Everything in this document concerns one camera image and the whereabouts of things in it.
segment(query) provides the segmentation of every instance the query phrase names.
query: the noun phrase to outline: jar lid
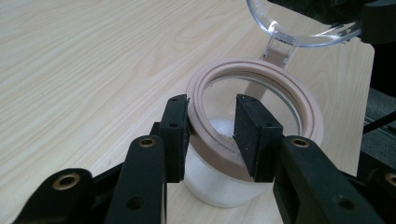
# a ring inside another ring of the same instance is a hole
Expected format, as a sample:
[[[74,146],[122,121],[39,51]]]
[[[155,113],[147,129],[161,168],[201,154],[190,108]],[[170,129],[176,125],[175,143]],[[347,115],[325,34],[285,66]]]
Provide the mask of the jar lid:
[[[364,1],[335,2],[247,0],[247,5],[268,35],[295,47],[321,47],[361,33],[359,17]]]
[[[206,163],[228,176],[253,181],[237,144],[224,137],[223,131],[215,129],[216,121],[209,120],[204,109],[204,91],[211,88],[217,80],[236,77],[254,83],[253,89],[257,88],[256,84],[264,84],[265,87],[279,93],[276,95],[279,95],[285,104],[290,105],[289,108],[294,110],[292,114],[296,114],[296,120],[300,124],[299,134],[320,145],[324,132],[323,117],[317,102],[307,88],[285,70],[271,63],[249,58],[228,58],[214,61],[199,69],[191,78],[186,90],[191,99],[188,109],[190,142]],[[244,92],[252,91],[249,86],[248,84]],[[221,96],[227,89],[231,89],[231,86],[225,86],[217,91],[217,95]],[[269,92],[258,95],[265,97],[267,93]]]

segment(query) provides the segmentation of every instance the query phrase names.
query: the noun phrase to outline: transparent jar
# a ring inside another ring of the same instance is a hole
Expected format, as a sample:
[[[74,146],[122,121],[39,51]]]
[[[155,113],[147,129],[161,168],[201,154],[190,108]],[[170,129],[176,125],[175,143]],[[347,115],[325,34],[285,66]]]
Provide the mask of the transparent jar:
[[[253,96],[284,126],[285,135],[320,145],[323,118],[309,91],[282,68],[249,58],[218,60],[191,79],[187,95],[191,145],[184,183],[202,201],[236,207],[271,184],[254,183],[233,140],[236,94]]]

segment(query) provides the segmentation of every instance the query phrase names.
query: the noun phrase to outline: table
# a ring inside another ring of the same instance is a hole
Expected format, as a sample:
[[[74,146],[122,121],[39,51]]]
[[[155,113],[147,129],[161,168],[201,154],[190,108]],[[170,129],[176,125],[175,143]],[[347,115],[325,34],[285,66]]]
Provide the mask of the table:
[[[0,3],[0,220],[10,223],[48,176],[121,163],[193,73],[259,58],[268,36],[244,0]],[[322,109],[322,149],[355,174],[374,50],[355,38],[297,49],[287,70]],[[271,185],[233,209],[168,187],[169,223],[281,223]]]

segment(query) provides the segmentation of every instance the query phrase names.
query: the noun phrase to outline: light wood tabletop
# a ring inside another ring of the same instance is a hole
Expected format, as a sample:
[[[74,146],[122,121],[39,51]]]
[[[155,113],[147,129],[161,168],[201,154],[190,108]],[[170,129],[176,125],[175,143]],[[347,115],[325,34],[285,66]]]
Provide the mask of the light wood tabletop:
[[[0,2],[0,222],[50,175],[120,164],[204,64],[259,58],[269,37],[244,0]],[[287,66],[322,110],[321,148],[357,171],[374,50],[297,49]],[[281,223],[271,185],[241,207],[168,185],[168,223]]]

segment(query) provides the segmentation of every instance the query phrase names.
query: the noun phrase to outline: wooden table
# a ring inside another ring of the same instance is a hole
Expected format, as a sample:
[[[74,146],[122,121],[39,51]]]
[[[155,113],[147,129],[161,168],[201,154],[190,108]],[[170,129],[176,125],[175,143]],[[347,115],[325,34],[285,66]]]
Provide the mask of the wooden table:
[[[1,2],[0,222],[14,220],[53,173],[99,175],[121,163],[198,68],[259,58],[267,42],[244,0]],[[373,55],[355,38],[297,49],[287,67],[322,109],[322,149],[350,174]],[[168,196],[169,223],[281,223],[271,187],[233,209],[202,203],[183,183]]]

